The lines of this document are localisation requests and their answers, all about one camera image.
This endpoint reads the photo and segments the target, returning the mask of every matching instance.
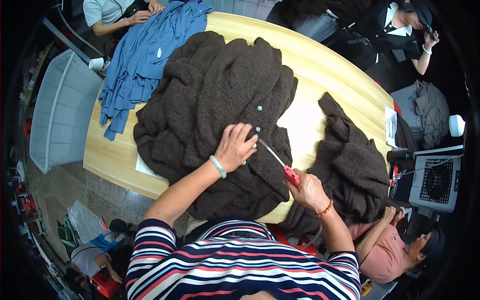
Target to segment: plastic crate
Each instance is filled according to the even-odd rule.
[[[81,161],[102,79],[71,49],[48,65],[38,91],[30,133],[30,158],[46,174]]]
[[[320,43],[338,29],[337,19],[332,13],[301,15],[293,23],[293,29]]]
[[[417,91],[419,89],[418,80],[407,87],[398,91],[392,92],[390,96],[396,102],[398,107],[402,110],[402,118],[407,122],[412,130],[413,138],[416,141],[424,140],[423,125],[421,123],[421,116],[415,113],[417,107]]]
[[[228,12],[265,21],[280,0],[203,0],[215,12]]]

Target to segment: ear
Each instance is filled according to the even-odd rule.
[[[417,255],[417,260],[418,260],[419,262],[421,262],[422,260],[425,259],[425,257],[426,257],[425,254],[423,254],[423,253],[420,252],[420,253]]]

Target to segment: orange beaded bracelet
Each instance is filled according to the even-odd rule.
[[[316,215],[318,218],[323,217],[323,215],[325,215],[325,214],[330,210],[330,208],[332,208],[332,206],[333,206],[333,200],[330,199],[330,204],[328,205],[328,207],[327,207],[323,212],[321,212],[321,213],[319,213],[319,214],[315,214],[315,215]]]

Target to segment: black cap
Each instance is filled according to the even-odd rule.
[[[423,30],[435,41],[436,38],[432,31],[432,13],[428,9],[428,6],[422,0],[410,0],[410,3],[415,7],[417,15],[419,15],[420,22],[423,24]]]
[[[427,268],[439,261],[445,247],[445,236],[436,222],[430,231],[433,232],[432,237],[421,251],[425,254],[425,259],[421,263]]]

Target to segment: bracelet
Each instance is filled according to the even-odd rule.
[[[220,172],[220,175],[222,175],[222,178],[225,179],[225,177],[227,177],[227,174],[225,173],[225,170],[223,170],[222,165],[218,162],[216,157],[211,155],[210,160],[213,162],[218,172]]]
[[[315,215],[317,216],[317,218],[323,217],[330,210],[330,208],[332,208],[332,206],[333,206],[333,200],[330,199],[330,204],[328,205],[328,207],[323,212]]]
[[[432,52],[431,51],[427,51],[427,49],[425,49],[425,44],[421,45],[421,47],[423,48],[423,51],[425,53],[427,53],[428,55],[432,55]]]

